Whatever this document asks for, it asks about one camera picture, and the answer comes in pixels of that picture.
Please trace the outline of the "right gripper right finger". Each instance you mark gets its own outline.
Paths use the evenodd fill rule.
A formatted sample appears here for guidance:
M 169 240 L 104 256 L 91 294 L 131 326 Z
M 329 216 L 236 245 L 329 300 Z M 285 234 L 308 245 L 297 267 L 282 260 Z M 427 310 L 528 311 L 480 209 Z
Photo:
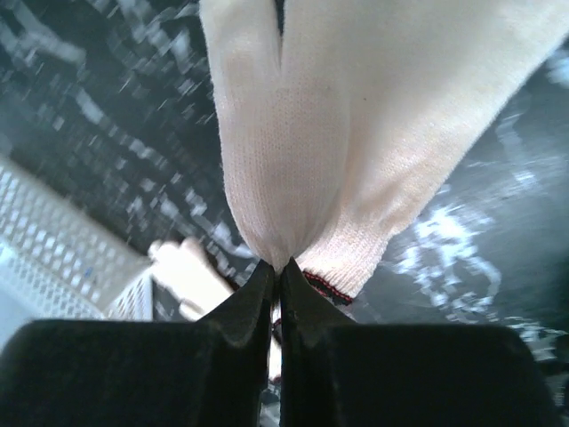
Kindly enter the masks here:
M 519 335 L 493 325 L 362 325 L 295 262 L 280 277 L 283 426 L 555 426 Z

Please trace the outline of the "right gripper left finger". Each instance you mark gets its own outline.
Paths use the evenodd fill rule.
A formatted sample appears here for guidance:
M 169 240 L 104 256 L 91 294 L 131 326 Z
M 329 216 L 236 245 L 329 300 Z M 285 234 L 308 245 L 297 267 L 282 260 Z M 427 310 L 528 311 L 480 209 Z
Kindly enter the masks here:
M 197 322 L 35 320 L 1 354 L 4 426 L 255 426 L 275 272 Z

